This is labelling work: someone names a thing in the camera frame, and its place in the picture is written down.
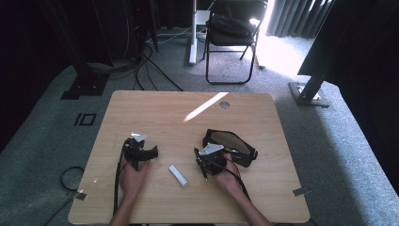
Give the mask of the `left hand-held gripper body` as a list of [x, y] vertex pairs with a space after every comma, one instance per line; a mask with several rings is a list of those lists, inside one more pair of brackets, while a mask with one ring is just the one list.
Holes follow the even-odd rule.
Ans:
[[146, 137], [146, 135], [132, 133], [122, 145], [125, 159], [131, 162], [135, 170], [138, 170], [140, 161], [147, 160], [146, 151], [143, 149]]

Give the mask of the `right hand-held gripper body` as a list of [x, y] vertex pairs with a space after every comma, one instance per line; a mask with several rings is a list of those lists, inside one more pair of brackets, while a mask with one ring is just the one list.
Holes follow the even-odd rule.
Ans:
[[201, 151], [199, 156], [206, 160], [208, 173], [219, 174], [227, 165], [224, 157], [224, 146], [220, 144], [208, 143]]

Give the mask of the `white stick eraser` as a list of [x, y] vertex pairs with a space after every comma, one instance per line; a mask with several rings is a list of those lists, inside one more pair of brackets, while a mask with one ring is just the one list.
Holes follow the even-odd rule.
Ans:
[[186, 187], [188, 185], [188, 181], [184, 178], [184, 176], [179, 172], [179, 170], [174, 166], [171, 165], [168, 167], [169, 171], [174, 175], [177, 182], [180, 184], [181, 187]]

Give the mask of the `black pencil case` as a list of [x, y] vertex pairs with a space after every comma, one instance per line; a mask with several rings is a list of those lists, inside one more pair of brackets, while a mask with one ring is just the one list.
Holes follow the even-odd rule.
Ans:
[[225, 151], [226, 147], [239, 150], [241, 152], [240, 154], [230, 153], [231, 158], [234, 163], [245, 168], [248, 168], [252, 161], [258, 156], [258, 152], [255, 148], [230, 131], [208, 129], [204, 139], [202, 140], [203, 148], [208, 143], [223, 145], [224, 153], [227, 153]]

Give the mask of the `person's right hand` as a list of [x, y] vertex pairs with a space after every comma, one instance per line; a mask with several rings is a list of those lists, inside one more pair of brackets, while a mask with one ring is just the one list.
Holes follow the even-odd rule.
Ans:
[[239, 172], [231, 160], [231, 154], [225, 153], [224, 157], [227, 160], [226, 168], [219, 174], [215, 175], [215, 180], [217, 184], [229, 195], [233, 197], [243, 195], [242, 187], [237, 179]]

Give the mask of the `person's left hand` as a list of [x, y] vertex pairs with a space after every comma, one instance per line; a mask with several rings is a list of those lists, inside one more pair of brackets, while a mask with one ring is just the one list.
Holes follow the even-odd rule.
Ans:
[[150, 161], [145, 161], [141, 168], [136, 170], [130, 162], [122, 158], [119, 184], [125, 199], [134, 200], [136, 198], [141, 187], [144, 185], [150, 164]]

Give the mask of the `black metal stand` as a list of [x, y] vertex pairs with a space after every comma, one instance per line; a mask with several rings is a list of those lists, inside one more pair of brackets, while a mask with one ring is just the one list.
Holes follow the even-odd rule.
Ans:
[[325, 98], [321, 86], [331, 72], [336, 55], [337, 49], [326, 51], [324, 54], [321, 51], [309, 51], [299, 69], [299, 73], [309, 75], [311, 78], [306, 83], [289, 83], [289, 88], [297, 105], [329, 107], [329, 102]]
[[36, 0], [77, 75], [62, 100], [78, 100], [81, 96], [102, 96], [109, 75], [95, 73], [85, 60], [74, 36], [68, 17], [58, 0]]

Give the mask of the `white desk leg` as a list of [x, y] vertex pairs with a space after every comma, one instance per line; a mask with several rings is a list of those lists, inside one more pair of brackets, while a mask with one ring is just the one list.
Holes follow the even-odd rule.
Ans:
[[197, 9], [198, 0], [192, 0], [192, 24], [191, 24], [191, 39], [190, 39], [190, 52], [188, 63], [195, 65], [197, 63], [197, 26], [205, 25], [209, 17], [209, 10]]

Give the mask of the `dark equipment tower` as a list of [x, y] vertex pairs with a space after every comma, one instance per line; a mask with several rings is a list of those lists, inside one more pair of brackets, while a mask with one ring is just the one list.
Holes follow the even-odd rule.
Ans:
[[153, 0], [124, 0], [128, 44], [135, 63], [142, 60], [146, 36], [150, 35], [155, 51], [158, 51], [155, 4]]

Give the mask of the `black folding chair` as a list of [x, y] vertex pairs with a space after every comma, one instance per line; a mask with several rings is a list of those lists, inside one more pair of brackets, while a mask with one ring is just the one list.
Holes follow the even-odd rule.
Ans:
[[[250, 81], [253, 74], [259, 33], [264, 16], [267, 11], [267, 0], [214, 0], [210, 6], [208, 21], [214, 14], [221, 14], [233, 19], [250, 22], [255, 26], [255, 31], [249, 36], [235, 36], [220, 32], [211, 28], [207, 22], [205, 47], [202, 58], [206, 60], [205, 79], [212, 85], [243, 85]], [[242, 60], [250, 49], [252, 52], [249, 72], [243, 81], [212, 81], [210, 78], [210, 54], [211, 53], [241, 53]]]

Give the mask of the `black bag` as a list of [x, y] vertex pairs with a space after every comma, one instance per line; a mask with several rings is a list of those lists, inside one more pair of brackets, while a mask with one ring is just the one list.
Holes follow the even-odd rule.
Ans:
[[207, 24], [214, 30], [241, 37], [252, 35], [255, 31], [255, 26], [250, 22], [221, 14], [214, 14]]

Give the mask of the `black curtain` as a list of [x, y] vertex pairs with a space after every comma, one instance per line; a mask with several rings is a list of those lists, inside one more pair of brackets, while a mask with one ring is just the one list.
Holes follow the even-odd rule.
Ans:
[[311, 50], [337, 49], [336, 85], [399, 195], [399, 0], [334, 0]]
[[69, 65], [36, 0], [0, 0], [0, 153]]

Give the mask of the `grey curtain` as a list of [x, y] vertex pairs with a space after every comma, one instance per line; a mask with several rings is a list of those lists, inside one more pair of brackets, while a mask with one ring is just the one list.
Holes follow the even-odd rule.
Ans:
[[334, 0], [270, 0], [267, 36], [314, 39]]

